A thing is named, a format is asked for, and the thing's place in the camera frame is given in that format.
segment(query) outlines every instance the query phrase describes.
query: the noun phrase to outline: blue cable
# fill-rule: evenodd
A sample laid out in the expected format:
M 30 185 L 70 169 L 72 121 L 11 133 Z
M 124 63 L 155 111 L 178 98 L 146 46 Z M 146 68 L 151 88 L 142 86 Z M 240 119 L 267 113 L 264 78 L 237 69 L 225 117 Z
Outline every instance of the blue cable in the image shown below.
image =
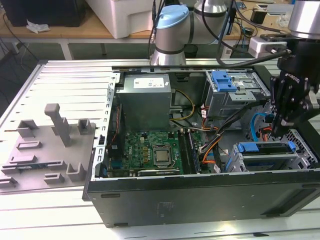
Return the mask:
M 255 120 L 256 120 L 256 117 L 257 117 L 257 116 L 263 116 L 263 117 L 265 117 L 265 116 L 267 116 L 267 114 L 266 114 L 266 113 L 260 113 L 260 112 L 258 112 L 258 113 L 255 113 L 255 114 L 253 115 L 253 117 L 252 117 L 252 120 L 251 120 L 251 123 L 250 123 L 250 129 L 251 129 L 252 138 L 253 138 L 253 140 L 254 140 L 255 142 L 258 142 L 258 141 L 259 141 L 259 139 L 258 139 L 257 136 L 256 136 L 256 131 L 255 131 Z

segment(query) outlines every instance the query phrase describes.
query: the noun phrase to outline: metal slotted surface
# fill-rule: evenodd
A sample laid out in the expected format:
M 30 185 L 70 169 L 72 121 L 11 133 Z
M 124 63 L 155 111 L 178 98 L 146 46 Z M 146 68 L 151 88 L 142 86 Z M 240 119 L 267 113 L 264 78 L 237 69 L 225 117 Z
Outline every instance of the metal slotted surface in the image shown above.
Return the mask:
M 225 62 L 231 64 L 238 60 Z M 208 59 L 193 59 L 187 63 L 218 65 L 215 60 Z M 276 64 L 277 61 L 273 60 L 263 65 L 271 74 L 277 75 Z M 21 119 L 32 117 L 38 125 L 52 124 L 44 115 L 46 103 L 59 103 L 61 116 L 67 117 L 69 123 L 76 123 L 78 118 L 90 118 L 102 129 L 112 77 L 111 66 L 135 65 L 148 66 L 148 61 L 49 61 L 38 65 L 0 119 L 0 161 L 7 160 L 5 155 L 12 148 L 10 143 L 17 137 L 12 130 Z M 250 240 L 256 239 L 253 233 L 268 235 L 263 237 L 264 240 L 320 239 L 320 199 L 286 218 L 106 228 L 99 216 L 103 213 L 98 213 L 91 202 L 84 202 L 82 193 L 81 186 L 0 195 L 1 239 L 66 239 L 72 236 L 82 240 L 103 236 L 108 240 Z

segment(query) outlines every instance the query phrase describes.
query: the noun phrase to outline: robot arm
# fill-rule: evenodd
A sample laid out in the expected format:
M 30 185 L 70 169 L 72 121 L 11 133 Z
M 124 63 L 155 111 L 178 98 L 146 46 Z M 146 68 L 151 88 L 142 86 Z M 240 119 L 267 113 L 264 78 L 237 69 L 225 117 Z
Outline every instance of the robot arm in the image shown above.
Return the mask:
M 202 19 L 203 1 L 196 2 L 194 11 L 189 11 L 184 5 L 169 5 L 162 9 L 151 65 L 185 65 L 185 44 L 211 44 L 216 40 Z M 224 0 L 206 0 L 203 12 L 207 24 L 219 35 L 227 13 Z
M 272 134 L 282 137 L 290 128 L 320 114 L 320 1 L 298 0 L 289 22 L 290 35 L 262 35 L 252 39 L 249 52 L 260 57 L 288 49 L 278 59 L 279 76 L 270 79 L 275 118 Z

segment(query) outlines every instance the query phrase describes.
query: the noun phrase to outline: white tag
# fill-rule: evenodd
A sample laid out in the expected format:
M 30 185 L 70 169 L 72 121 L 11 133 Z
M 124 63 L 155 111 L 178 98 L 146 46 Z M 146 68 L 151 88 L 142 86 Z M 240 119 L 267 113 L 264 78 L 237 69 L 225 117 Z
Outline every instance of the white tag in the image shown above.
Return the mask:
M 207 118 L 207 111 L 206 110 L 201 110 L 201 115 L 203 118 Z
M 228 155 L 229 155 L 228 149 L 224 149 L 224 150 L 222 150 L 222 151 L 223 151 L 223 152 L 220 153 L 220 156 L 228 156 Z
M 165 82 L 163 77 L 145 77 L 136 78 L 133 82 L 134 89 L 164 88 Z
M 221 172 L 220 168 L 216 164 L 214 165 L 213 169 L 215 170 L 215 172 L 217 174 L 219 174 Z

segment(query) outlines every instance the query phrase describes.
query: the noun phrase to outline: blue drive latch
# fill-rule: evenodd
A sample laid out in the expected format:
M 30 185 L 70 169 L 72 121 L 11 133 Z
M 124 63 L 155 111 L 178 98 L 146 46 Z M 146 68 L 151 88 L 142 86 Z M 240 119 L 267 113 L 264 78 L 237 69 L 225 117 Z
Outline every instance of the blue drive latch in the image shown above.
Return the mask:
M 212 80 L 217 86 L 218 92 L 235 92 L 237 87 L 232 82 L 226 71 L 212 71 Z

